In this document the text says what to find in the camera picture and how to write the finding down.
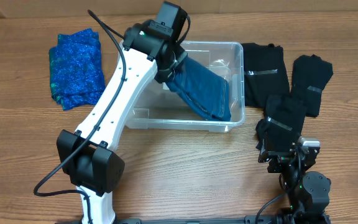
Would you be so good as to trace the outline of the blue denim jeans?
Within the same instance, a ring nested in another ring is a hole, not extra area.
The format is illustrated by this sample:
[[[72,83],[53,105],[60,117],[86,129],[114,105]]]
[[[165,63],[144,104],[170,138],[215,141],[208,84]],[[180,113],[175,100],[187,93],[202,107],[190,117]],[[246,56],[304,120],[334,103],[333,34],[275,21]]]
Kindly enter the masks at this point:
[[[187,57],[166,82],[198,116],[208,121],[230,121],[229,83],[196,60]]]

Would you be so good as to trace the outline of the black garment large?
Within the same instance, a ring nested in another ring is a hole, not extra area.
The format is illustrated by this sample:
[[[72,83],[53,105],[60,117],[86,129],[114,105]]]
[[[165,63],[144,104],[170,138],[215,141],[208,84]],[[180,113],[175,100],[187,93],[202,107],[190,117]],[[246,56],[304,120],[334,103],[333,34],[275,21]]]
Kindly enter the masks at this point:
[[[283,48],[274,44],[242,44],[245,105],[264,108],[269,95],[289,95]]]

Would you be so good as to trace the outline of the blue sparkly garment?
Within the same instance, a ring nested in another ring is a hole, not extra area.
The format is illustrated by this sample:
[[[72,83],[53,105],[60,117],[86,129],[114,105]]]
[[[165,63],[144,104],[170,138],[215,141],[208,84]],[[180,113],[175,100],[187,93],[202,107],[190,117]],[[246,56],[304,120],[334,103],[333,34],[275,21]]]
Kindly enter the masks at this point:
[[[51,97],[63,110],[95,105],[105,90],[99,34],[59,34],[49,54]]]

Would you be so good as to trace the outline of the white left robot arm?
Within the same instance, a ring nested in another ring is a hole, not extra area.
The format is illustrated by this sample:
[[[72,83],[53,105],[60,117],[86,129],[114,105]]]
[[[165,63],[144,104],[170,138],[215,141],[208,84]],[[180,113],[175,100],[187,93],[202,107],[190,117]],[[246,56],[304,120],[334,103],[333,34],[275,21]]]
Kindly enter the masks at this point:
[[[173,78],[187,56],[180,43],[185,21],[149,20],[126,30],[117,68],[91,113],[75,132],[57,138],[60,168],[82,199],[80,223],[114,223],[112,192],[125,168],[114,152],[129,113],[146,86]]]

